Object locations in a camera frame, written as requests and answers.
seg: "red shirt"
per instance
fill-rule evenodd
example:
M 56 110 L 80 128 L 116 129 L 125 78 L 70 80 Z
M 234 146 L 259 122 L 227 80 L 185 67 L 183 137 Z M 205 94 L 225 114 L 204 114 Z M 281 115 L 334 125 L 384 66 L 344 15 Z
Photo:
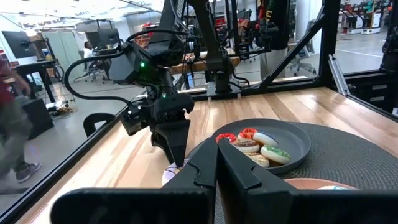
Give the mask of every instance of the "red shirt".
M 6 61 L 0 59 L 0 69 L 4 66 L 7 66 Z M 9 85 L 4 83 L 4 78 L 5 74 L 0 73 L 0 104 L 8 103 L 14 100 L 14 96 L 8 91 Z

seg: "desk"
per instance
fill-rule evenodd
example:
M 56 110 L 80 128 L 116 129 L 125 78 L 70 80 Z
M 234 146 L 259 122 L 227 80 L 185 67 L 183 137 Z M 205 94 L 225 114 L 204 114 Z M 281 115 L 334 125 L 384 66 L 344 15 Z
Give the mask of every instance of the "desk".
M 223 125 L 249 118 L 320 124 L 365 138 L 398 157 L 398 124 L 327 88 L 285 91 L 240 100 L 201 101 L 191 119 L 187 154 Z M 129 137 L 115 125 L 19 221 L 49 223 L 51 206 L 59 196 L 81 187 L 161 187 L 168 166 L 163 151 L 150 144 L 148 129 Z
M 55 65 L 56 61 L 51 60 L 51 61 L 43 61 L 43 62 L 36 62 L 36 63 L 30 63 L 27 65 L 18 65 L 15 67 L 15 70 L 17 73 L 24 78 L 28 83 L 30 83 L 29 79 L 27 78 L 27 75 L 30 75 L 32 73 L 38 72 L 40 74 L 40 77 L 43 81 L 45 91 L 47 92 L 47 95 L 49 96 L 49 99 L 51 103 L 55 102 L 54 96 L 51 92 L 50 85 L 52 84 L 51 79 L 49 75 L 47 74 L 46 68 L 51 68 Z M 31 87 L 32 91 L 30 93 L 30 98 L 31 99 L 36 99 L 36 94 L 34 91 L 34 86 Z
M 227 52 L 228 52 L 228 55 L 231 55 L 231 54 L 234 54 L 234 53 L 235 53 L 234 50 L 231 49 L 231 48 L 228 48 L 228 49 L 226 49 L 226 50 L 227 50 Z M 201 57 L 201 58 L 205 58 L 206 55 L 207 55 L 207 52 L 200 52 L 200 57 Z M 241 59 L 240 59 L 239 57 L 231 57 L 231 61 L 232 61 L 232 65 L 233 65 L 234 67 L 236 67 L 236 66 L 239 65 L 239 63 L 241 62 Z M 182 68 L 185 67 L 185 69 L 189 69 L 188 66 L 189 66 L 189 65 L 186 65 L 186 64 L 183 66 L 182 63 L 179 64 L 179 65 L 177 65 L 177 66 L 173 66 L 173 67 L 170 69 L 171 74 L 172 74 L 172 75 L 174 75 L 174 74 L 181 74 L 181 73 L 182 73 Z M 192 65 L 192 70 L 193 70 L 194 72 L 205 71 L 205 70 L 207 70 L 206 63 L 205 63 L 205 62 L 201 62 L 201 61 L 195 62 L 195 63 Z

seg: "person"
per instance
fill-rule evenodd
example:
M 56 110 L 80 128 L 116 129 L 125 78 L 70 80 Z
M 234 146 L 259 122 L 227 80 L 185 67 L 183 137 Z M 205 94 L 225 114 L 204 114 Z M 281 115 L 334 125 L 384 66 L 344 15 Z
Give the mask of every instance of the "person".
M 94 57 L 93 46 L 91 46 L 91 43 L 89 41 L 85 42 L 85 48 L 83 50 L 84 50 L 84 56 L 83 56 L 84 58 Z M 94 61 L 90 63 L 90 65 L 86 69 L 89 70 L 91 68 L 98 68 L 100 70 L 104 70 L 106 77 L 109 80 L 109 69 L 111 68 L 111 66 L 109 65 L 108 62 L 105 62 L 103 60 Z
M 258 19 L 273 22 L 278 27 L 278 34 L 270 42 L 270 52 L 260 54 L 260 76 L 265 79 L 287 55 L 289 42 L 289 0 L 260 0 Z M 258 21 L 246 21 L 243 26 L 247 29 L 258 29 Z M 285 78 L 285 70 L 279 73 L 278 78 Z
M 4 131 L 4 142 L 0 146 L 0 183 L 6 181 L 11 169 L 14 169 L 18 183 L 22 183 L 40 169 L 40 164 L 25 161 L 24 146 L 32 124 L 14 96 L 8 91 L 4 82 L 5 77 L 15 79 L 26 95 L 30 93 L 30 86 L 15 71 L 9 69 L 5 60 L 0 60 L 0 126 Z

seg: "gray plate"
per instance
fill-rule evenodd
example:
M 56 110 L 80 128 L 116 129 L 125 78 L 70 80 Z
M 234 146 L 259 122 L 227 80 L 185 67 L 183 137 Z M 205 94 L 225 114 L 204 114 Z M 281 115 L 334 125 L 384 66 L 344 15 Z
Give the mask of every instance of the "gray plate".
M 270 134 L 278 141 L 279 149 L 290 154 L 291 160 L 288 164 L 266 168 L 273 174 L 282 174 L 296 168 L 303 162 L 308 152 L 310 152 L 311 140 L 306 132 L 293 124 L 273 119 L 246 119 L 236 121 L 221 127 L 212 137 L 215 138 L 222 133 L 238 135 L 244 128 L 254 128 L 258 131 L 264 131 Z

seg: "wooden tabletop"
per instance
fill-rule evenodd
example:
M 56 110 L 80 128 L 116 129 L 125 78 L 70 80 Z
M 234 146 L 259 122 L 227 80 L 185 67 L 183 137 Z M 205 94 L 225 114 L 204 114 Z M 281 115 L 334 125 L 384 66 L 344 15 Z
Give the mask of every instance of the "wooden tabletop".
M 226 51 L 228 52 L 228 55 L 231 55 L 231 54 L 234 54 L 234 53 L 235 53 L 234 50 L 231 49 L 231 48 L 227 48 Z M 206 52 L 200 52 L 200 57 L 201 57 L 201 58 L 205 58 L 206 56 L 207 56 L 207 51 L 206 51 Z M 188 59 L 188 58 L 194 59 L 195 56 L 194 56 L 193 54 L 186 54 L 186 55 L 185 55 L 185 58 L 186 58 L 186 59 Z M 239 65 L 239 63 L 241 62 L 241 59 L 240 59 L 239 57 L 231 57 L 231 62 L 232 62 L 232 65 L 233 65 L 234 67 L 236 67 L 236 66 Z M 182 73 L 183 67 L 185 67 L 184 70 L 186 70 L 186 69 L 188 69 L 188 71 L 190 70 L 190 68 L 189 68 L 186 64 L 183 66 L 183 64 L 181 63 L 181 64 L 179 64 L 179 65 L 177 65 L 177 66 L 173 66 L 173 67 L 170 69 L 170 70 L 171 70 L 171 74 L 172 74 L 172 75 L 174 75 L 174 74 L 181 74 L 181 73 Z M 195 63 L 192 65 L 192 70 L 193 70 L 194 72 L 205 71 L 205 70 L 207 70 L 206 63 L 203 62 L 203 61 L 195 62 Z
M 320 124 L 365 138 L 398 157 L 398 124 L 327 88 L 285 91 L 240 100 L 201 101 L 191 119 L 187 153 L 218 128 L 241 119 L 270 118 Z M 117 124 L 18 223 L 47 224 L 59 196 L 82 187 L 160 188 L 168 166 L 150 144 L 148 129 L 128 136 Z

